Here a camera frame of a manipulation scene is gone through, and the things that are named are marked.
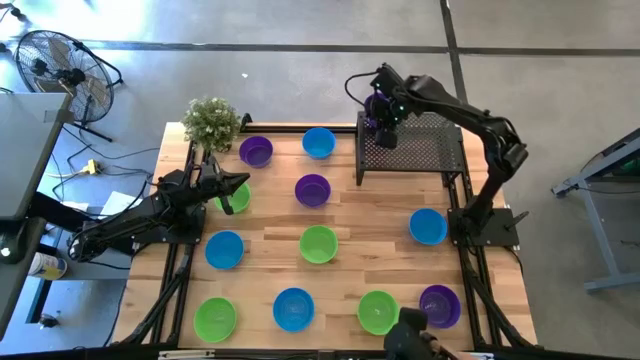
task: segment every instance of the blue bowl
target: blue bowl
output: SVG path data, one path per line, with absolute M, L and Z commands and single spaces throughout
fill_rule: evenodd
M 419 243 L 437 245 L 447 236 L 447 222 L 433 209 L 420 209 L 411 215 L 409 231 Z
M 336 147 L 336 136 L 325 128 L 309 129 L 302 137 L 302 147 L 312 159 L 325 159 Z
M 300 288 L 288 288 L 273 303 L 273 317 L 278 326 L 288 332 L 302 331 L 313 320 L 313 299 Z
M 238 265 L 244 255 L 244 243 L 233 231 L 214 234 L 204 250 L 207 262 L 216 269 L 228 270 Z

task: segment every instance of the wooden table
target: wooden table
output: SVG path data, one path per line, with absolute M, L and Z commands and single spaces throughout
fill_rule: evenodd
M 367 172 L 358 187 L 355 140 L 346 134 L 336 136 L 336 149 L 326 160 L 306 156 L 302 134 L 268 134 L 274 145 L 271 164 L 251 169 L 238 157 L 239 144 L 247 136 L 241 135 L 228 154 L 216 156 L 227 171 L 251 173 L 251 203 L 245 212 L 233 216 L 217 210 L 212 201 L 206 205 L 207 222 L 193 260 L 180 348 L 381 350 L 383 337 L 368 334 L 356 318 L 360 298 L 380 289 L 392 294 L 401 306 L 416 308 L 421 292 L 431 284 L 453 289 L 463 311 L 454 327 L 429 331 L 452 348 L 473 347 L 457 250 L 448 239 L 438 246 L 419 245 L 408 232 L 409 216 L 416 209 L 430 207 L 444 215 L 450 207 L 440 174 Z M 464 142 L 473 188 L 478 191 L 487 177 L 482 143 L 468 132 Z M 182 169 L 187 150 L 182 126 L 167 124 L 155 178 Z M 331 198 L 322 208 L 309 209 L 295 199 L 294 185 L 308 173 L 321 174 L 331 183 Z M 503 205 L 500 194 L 495 206 Z M 339 238 L 337 256 L 324 265 L 306 262 L 298 249 L 303 230 L 318 224 L 333 228 Z M 236 231 L 245 242 L 244 258 L 233 270 L 216 270 L 204 257 L 204 243 L 223 229 Z M 156 300 L 166 253 L 167 245 L 156 244 L 134 259 L 114 340 L 130 334 Z M 515 258 L 502 248 L 487 248 L 486 254 L 497 303 L 522 335 L 535 343 Z M 272 315 L 277 294 L 292 286 L 306 289 L 316 306 L 312 324 L 296 334 L 281 330 Z M 208 344 L 196 336 L 193 314 L 214 296 L 233 302 L 238 321 L 227 340 Z M 483 334 L 489 339 L 486 311 L 479 298 L 477 302 Z M 169 332 L 172 307 L 170 303 L 163 335 Z

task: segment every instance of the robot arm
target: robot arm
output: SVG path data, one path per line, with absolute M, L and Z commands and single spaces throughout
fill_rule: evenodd
M 194 170 L 200 172 L 192 184 L 189 179 Z M 128 245 L 131 241 L 195 244 L 200 240 L 204 224 L 202 203 L 218 197 L 224 212 L 233 214 L 227 197 L 247 179 L 248 173 L 232 174 L 222 170 L 213 156 L 202 166 L 189 166 L 186 172 L 174 170 L 161 177 L 158 190 L 138 206 L 85 222 L 83 229 L 70 239 L 69 257 L 79 262 L 91 261 L 108 247 L 120 249 L 118 245 Z
M 491 216 L 493 198 L 500 187 L 527 158 L 526 145 L 508 119 L 491 116 L 488 110 L 481 111 L 463 103 L 431 76 L 409 76 L 402 80 L 387 64 L 382 64 L 376 73 L 371 82 L 374 95 L 365 108 L 368 116 L 378 120 L 378 145 L 395 148 L 396 126 L 411 113 L 419 116 L 427 111 L 443 116 L 482 140 L 489 177 L 478 196 L 464 209 L 465 228 L 470 233 L 479 233 Z

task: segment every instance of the black mesh stand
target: black mesh stand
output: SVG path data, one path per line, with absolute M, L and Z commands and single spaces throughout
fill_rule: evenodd
M 375 120 L 358 113 L 356 134 L 356 184 L 365 171 L 439 172 L 463 171 L 460 147 L 462 132 L 455 124 L 435 113 L 411 114 L 396 129 L 398 147 L 376 145 Z

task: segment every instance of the green leaves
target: green leaves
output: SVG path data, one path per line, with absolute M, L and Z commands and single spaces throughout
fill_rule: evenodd
M 236 109 L 220 98 L 191 100 L 182 123 L 187 140 L 221 152 L 231 149 L 231 142 L 240 131 L 240 117 L 236 115 Z

